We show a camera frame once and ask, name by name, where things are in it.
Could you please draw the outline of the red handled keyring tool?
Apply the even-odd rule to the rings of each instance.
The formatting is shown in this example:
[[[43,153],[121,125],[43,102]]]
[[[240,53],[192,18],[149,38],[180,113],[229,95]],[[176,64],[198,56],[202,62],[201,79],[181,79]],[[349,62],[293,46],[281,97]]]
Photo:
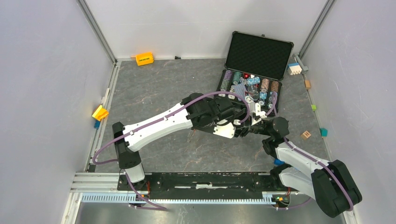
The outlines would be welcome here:
[[[193,136],[194,136],[194,134],[195,134],[195,129],[194,130],[191,130],[190,132],[189,132],[189,134],[188,134],[188,137],[187,137],[187,142],[188,143],[190,143],[191,142],[191,140],[192,140],[192,138],[193,138]]]

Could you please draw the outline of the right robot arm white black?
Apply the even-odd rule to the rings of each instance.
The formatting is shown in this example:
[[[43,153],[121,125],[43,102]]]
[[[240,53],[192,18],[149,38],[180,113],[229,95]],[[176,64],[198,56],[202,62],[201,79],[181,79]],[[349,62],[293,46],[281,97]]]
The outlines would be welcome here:
[[[262,141],[266,154],[284,162],[272,170],[270,185],[275,190],[296,189],[316,201],[329,217],[352,211],[362,194],[347,166],[340,160],[316,157],[287,139],[289,122],[283,117],[262,120],[253,125],[235,120],[240,136],[247,133],[266,135]]]

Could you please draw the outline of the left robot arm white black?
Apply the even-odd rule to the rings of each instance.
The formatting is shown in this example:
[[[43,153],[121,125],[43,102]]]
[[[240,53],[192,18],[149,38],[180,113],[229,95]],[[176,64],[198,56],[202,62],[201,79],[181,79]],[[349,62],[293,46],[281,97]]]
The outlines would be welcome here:
[[[139,150],[145,145],[168,134],[196,129],[227,138],[233,138],[235,119],[243,124],[250,116],[249,103],[240,97],[244,109],[237,109],[225,95],[226,91],[212,93],[192,93],[169,110],[145,121],[122,125],[113,125],[115,150],[120,169],[125,171],[128,183],[135,190],[143,189],[147,184]]]

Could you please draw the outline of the blue green white brick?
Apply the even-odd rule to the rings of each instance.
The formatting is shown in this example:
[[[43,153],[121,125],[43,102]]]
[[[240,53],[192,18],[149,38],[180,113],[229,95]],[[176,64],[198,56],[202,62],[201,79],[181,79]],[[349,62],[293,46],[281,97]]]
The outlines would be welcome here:
[[[275,165],[274,170],[276,172],[282,172],[283,170],[285,170],[287,168],[292,168],[293,167],[292,165],[290,165],[290,164],[288,164],[286,162],[283,162],[283,161],[281,161],[279,159],[275,159],[274,160],[274,165]]]

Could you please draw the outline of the wooden letter cube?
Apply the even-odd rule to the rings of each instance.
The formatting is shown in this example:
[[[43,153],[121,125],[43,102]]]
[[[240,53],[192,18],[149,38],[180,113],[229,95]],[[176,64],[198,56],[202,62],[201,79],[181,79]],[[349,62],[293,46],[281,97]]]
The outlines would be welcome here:
[[[304,132],[300,135],[300,137],[301,137],[302,139],[304,139],[304,140],[307,140],[307,139],[309,139],[309,138],[311,137],[311,133],[310,133],[309,131],[304,131]]]

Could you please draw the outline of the black poker chip case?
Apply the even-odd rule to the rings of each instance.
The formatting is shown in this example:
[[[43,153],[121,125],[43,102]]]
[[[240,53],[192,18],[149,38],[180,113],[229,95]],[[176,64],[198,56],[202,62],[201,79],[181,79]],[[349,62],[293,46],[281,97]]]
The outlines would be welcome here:
[[[293,48],[294,43],[290,41],[234,31],[217,87],[220,94],[216,98],[226,97],[244,108],[240,99],[227,94],[235,92],[252,99],[265,112],[272,106],[278,111],[281,81]]]

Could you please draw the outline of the teal small cube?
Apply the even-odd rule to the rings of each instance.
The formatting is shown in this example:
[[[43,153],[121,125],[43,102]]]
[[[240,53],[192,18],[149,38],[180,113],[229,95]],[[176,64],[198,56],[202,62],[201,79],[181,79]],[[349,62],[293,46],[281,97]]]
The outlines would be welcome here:
[[[319,131],[320,131],[320,134],[321,134],[321,137],[322,137],[322,138],[328,136],[328,130],[327,130],[326,128],[321,127],[321,128],[319,129]]]

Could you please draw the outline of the small wooden cube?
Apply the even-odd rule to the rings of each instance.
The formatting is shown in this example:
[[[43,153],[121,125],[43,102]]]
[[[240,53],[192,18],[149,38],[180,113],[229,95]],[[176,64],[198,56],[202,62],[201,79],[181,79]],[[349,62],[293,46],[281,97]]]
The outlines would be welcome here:
[[[305,81],[304,81],[304,84],[305,84],[306,90],[309,90],[309,89],[311,88],[311,83],[310,83],[309,80],[305,80]]]

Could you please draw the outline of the white blue toy block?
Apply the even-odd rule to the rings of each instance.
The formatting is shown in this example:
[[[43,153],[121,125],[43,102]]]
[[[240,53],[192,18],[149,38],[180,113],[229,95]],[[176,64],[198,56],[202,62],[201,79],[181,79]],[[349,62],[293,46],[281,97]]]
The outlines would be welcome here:
[[[292,75],[298,75],[302,73],[302,67],[299,63],[289,63],[287,66],[287,72]]]

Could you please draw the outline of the orange yellow toy block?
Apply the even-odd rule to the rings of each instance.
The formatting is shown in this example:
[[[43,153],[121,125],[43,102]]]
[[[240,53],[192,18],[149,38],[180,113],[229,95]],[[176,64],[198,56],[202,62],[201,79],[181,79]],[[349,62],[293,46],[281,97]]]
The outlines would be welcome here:
[[[137,54],[135,56],[135,60],[138,66],[143,66],[147,64],[151,64],[154,62],[154,56],[152,52],[146,52],[142,54]]]

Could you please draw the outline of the yellow orange block left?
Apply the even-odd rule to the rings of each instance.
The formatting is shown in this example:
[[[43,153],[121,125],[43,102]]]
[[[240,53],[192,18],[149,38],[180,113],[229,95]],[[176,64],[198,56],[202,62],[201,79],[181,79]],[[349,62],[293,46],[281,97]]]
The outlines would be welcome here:
[[[103,107],[103,105],[99,105],[94,112],[92,113],[92,118],[97,121],[101,121],[109,115],[109,111]]]

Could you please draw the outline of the blue small block left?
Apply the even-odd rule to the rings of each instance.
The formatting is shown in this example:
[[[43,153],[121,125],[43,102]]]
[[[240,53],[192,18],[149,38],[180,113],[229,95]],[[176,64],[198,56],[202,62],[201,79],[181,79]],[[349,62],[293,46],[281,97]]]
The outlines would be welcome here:
[[[95,129],[99,129],[99,128],[100,128],[100,124],[101,124],[101,122],[98,121],[98,120],[96,120],[96,121],[94,122],[94,128],[95,128]]]

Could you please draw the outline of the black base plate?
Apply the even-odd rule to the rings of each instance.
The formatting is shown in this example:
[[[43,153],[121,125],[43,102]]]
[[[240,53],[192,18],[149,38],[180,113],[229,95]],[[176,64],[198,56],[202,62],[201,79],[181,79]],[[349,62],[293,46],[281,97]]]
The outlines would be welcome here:
[[[259,199],[262,192],[291,191],[269,172],[153,172],[135,183],[149,199]]]

